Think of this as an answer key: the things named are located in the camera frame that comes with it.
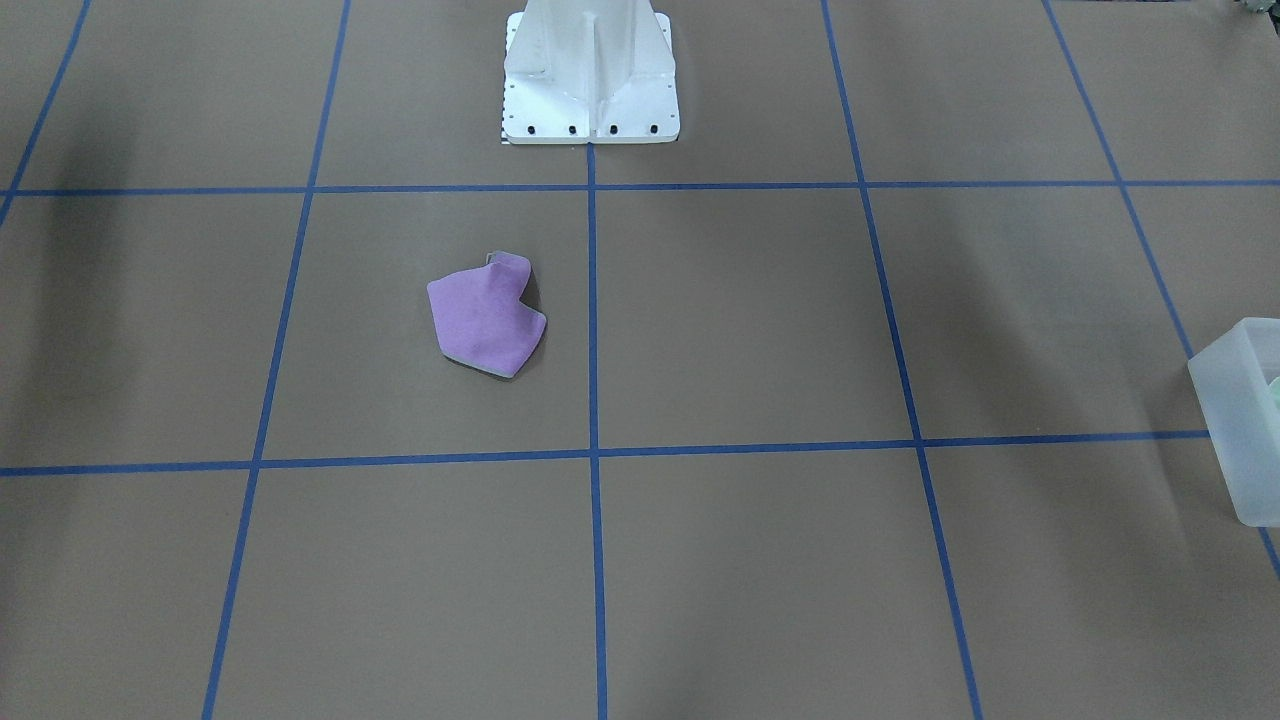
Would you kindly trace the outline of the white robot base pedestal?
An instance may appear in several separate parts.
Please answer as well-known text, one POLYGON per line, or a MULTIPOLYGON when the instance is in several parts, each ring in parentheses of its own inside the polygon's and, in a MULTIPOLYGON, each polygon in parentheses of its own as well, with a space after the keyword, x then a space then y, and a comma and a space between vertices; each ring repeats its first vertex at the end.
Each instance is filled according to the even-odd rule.
POLYGON ((503 142, 678 140, 672 22, 652 3, 529 1, 504 41, 503 142))

